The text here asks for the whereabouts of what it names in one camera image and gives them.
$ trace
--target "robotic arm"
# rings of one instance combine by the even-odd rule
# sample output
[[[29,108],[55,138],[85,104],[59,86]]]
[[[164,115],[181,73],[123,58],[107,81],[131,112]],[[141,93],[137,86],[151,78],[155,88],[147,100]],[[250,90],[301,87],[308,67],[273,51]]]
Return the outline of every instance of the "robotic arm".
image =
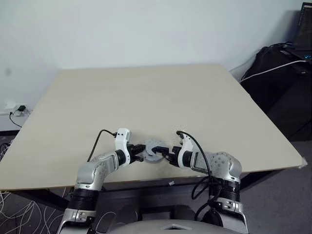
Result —
[[[208,174],[200,182],[207,182],[205,189],[209,187],[209,199],[197,211],[195,220],[205,207],[210,206],[210,210],[206,212],[201,222],[247,234],[246,218],[239,195],[239,176],[242,171],[239,161],[225,152],[209,153],[206,157],[198,142],[190,134],[182,131],[177,131],[177,134],[181,137],[182,147],[174,146],[173,153],[169,152],[169,148],[159,146],[153,148],[152,151],[162,154],[170,164],[176,167],[191,168],[194,171]],[[116,150],[114,152],[101,154],[95,161],[86,162],[79,169],[72,199],[64,212],[57,234],[77,233],[78,230],[79,233],[82,231],[81,233],[94,234],[91,224],[96,217],[98,195],[106,176],[116,171],[119,166],[127,166],[136,160],[143,161],[142,158],[137,157],[137,154],[145,149],[145,145],[129,144],[130,131],[128,129],[119,129],[115,136]],[[195,189],[192,192],[193,199],[204,191],[194,196]]]

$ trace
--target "laptop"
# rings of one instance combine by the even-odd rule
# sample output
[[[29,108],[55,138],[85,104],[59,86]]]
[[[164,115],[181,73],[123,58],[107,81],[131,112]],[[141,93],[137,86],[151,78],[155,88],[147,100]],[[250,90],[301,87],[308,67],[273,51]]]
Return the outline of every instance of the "laptop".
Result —
[[[312,3],[302,3],[293,46],[286,50],[312,64]]]

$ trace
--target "floor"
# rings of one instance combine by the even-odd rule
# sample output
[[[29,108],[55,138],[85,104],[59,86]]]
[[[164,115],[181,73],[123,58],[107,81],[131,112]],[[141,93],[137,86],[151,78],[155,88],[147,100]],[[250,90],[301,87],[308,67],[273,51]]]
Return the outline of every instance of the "floor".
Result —
[[[308,165],[306,167],[302,169],[284,170],[241,193],[249,232],[251,234],[312,234],[312,141],[293,142],[293,145],[307,160]],[[53,189],[52,191],[59,195],[63,193],[63,189]],[[105,199],[105,194],[101,194],[97,207],[98,216],[95,223],[98,223],[102,214],[108,211],[116,212],[121,207],[128,204],[140,205],[143,207],[147,205],[151,206],[152,204],[154,206],[187,204],[193,210],[197,210],[205,201],[205,195],[193,201],[189,193],[178,195],[152,195],[146,196],[143,199],[123,198],[109,201]],[[27,199],[11,194],[4,201],[3,212],[7,215],[14,214],[16,211],[29,204],[29,202],[30,201]],[[39,207],[43,216],[45,207],[40,204]],[[46,217],[48,217],[52,211],[53,209],[47,208]],[[27,221],[30,212],[25,215],[22,223]],[[61,212],[55,211],[52,218],[48,221],[48,225],[50,225],[51,220],[58,215],[61,215]],[[99,232],[106,231],[113,217],[113,214],[105,216],[97,230]],[[51,234],[56,233],[60,219],[61,218],[58,217],[51,225]],[[5,217],[0,214],[0,234],[31,234],[39,223],[40,214],[37,206],[34,206],[29,222],[22,226],[21,231],[17,228],[8,233],[8,231],[20,225],[21,217],[18,217],[16,220],[10,219],[3,224],[4,220]],[[42,230],[42,227],[43,221],[35,234],[46,234],[47,229]]]

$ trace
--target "white wall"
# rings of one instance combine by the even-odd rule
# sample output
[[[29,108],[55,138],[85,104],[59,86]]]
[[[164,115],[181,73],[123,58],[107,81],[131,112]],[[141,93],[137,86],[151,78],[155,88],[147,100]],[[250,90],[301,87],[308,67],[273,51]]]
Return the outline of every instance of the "white wall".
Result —
[[[34,108],[60,69],[213,62],[231,70],[261,47],[291,39],[301,3],[0,0],[0,131],[18,129],[6,104]]]

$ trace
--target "table surface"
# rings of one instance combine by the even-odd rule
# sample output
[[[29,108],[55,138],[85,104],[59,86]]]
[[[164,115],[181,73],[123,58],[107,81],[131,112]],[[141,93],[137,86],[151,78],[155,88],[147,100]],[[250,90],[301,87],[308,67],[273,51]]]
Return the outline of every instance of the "table surface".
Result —
[[[206,152],[225,151],[243,172],[298,167],[300,154],[220,65],[63,70],[0,163],[0,189],[73,186],[101,129],[129,128],[130,143],[179,145],[176,130]],[[103,134],[94,155],[114,150]],[[105,182],[202,176],[135,162]]]

